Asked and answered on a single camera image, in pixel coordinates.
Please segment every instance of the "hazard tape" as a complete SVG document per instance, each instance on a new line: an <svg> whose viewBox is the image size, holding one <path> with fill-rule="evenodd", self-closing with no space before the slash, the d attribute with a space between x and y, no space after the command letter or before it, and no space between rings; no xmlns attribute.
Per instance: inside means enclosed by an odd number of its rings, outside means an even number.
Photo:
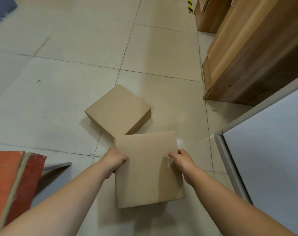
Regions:
<svg viewBox="0 0 298 236"><path fill-rule="evenodd" d="M193 14L193 3L191 0L188 0L188 12Z"/></svg>

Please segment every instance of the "gray edge trim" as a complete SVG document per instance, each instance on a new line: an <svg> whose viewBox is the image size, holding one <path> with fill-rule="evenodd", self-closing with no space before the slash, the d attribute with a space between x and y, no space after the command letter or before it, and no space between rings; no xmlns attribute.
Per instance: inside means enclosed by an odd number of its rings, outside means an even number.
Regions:
<svg viewBox="0 0 298 236"><path fill-rule="evenodd" d="M64 163L57 163L57 164L47 164L47 165L44 165L42 171L54 170L56 168L61 168L61 167L67 167L67 166L70 166L71 164L72 164L72 162L64 162Z"/></svg>
<svg viewBox="0 0 298 236"><path fill-rule="evenodd" d="M222 131L217 131L214 133L214 140L216 141L216 144L218 146L218 150L220 152L221 158L223 160L223 163L230 177L235 193L238 196L240 196L242 199L244 199L246 202L249 202L250 204L252 204L251 198L248 195L248 192L245 188L245 185L242 181L239 171L234 163L234 160L231 156L229 148L223 137Z"/></svg>
<svg viewBox="0 0 298 236"><path fill-rule="evenodd" d="M233 127L239 125L240 123L244 122L245 120L253 117L255 114L263 111L265 108L273 105L274 103L278 102L279 100L283 99L284 97L288 96L289 94L293 93L294 91L298 90L298 78L287 84L285 87L265 99L263 102L257 104L251 110L247 111L245 114L240 116L239 118L235 119L231 122L228 126L222 128L222 132L225 133L232 129Z"/></svg>

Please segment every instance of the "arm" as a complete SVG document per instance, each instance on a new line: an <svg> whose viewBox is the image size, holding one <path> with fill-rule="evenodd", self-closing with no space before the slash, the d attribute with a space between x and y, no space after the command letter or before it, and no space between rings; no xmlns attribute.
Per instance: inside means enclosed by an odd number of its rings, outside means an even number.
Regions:
<svg viewBox="0 0 298 236"><path fill-rule="evenodd" d="M0 236L76 235L104 180L127 158L111 147L99 162L7 225Z"/></svg>
<svg viewBox="0 0 298 236"><path fill-rule="evenodd" d="M185 150L168 155L174 159L185 181L194 188L199 201L224 236L295 235L199 169Z"/></svg>

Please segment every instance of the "left hand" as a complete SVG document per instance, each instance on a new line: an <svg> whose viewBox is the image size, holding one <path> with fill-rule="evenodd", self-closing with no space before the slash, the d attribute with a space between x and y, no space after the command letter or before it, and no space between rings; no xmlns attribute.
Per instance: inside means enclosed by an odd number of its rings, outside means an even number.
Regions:
<svg viewBox="0 0 298 236"><path fill-rule="evenodd" d="M104 164L107 169L106 179L110 178L111 174L119 168L126 160L128 155L118 154L114 147L110 147L109 150L104 154L99 163Z"/></svg>

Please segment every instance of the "left arm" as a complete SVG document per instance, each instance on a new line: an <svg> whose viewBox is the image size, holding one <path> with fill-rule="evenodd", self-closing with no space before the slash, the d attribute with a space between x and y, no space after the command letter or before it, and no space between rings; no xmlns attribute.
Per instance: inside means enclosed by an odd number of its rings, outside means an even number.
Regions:
<svg viewBox="0 0 298 236"><path fill-rule="evenodd" d="M7 225L0 236L75 236L104 180L127 158L111 147L99 162Z"/></svg>

